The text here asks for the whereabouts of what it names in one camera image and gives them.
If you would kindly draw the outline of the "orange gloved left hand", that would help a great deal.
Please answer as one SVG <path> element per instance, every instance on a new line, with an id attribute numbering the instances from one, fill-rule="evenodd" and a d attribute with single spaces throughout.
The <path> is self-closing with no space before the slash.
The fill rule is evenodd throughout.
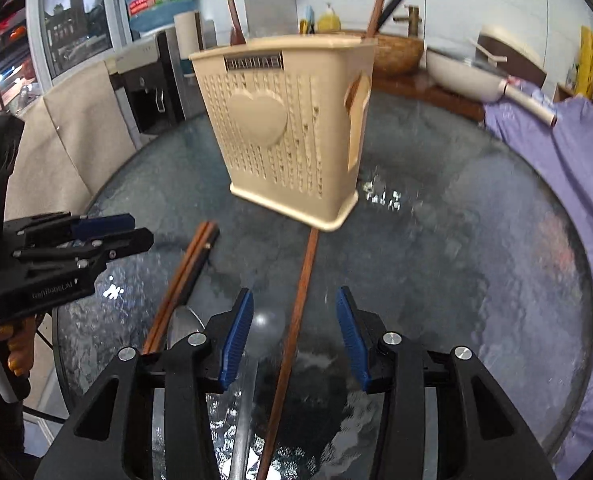
<path id="1" fill-rule="evenodd" d="M 18 324 L 0 325 L 0 341 L 10 352 L 7 367 L 16 376 L 26 376 L 34 366 L 35 334 L 43 317 L 34 315 Z"/>

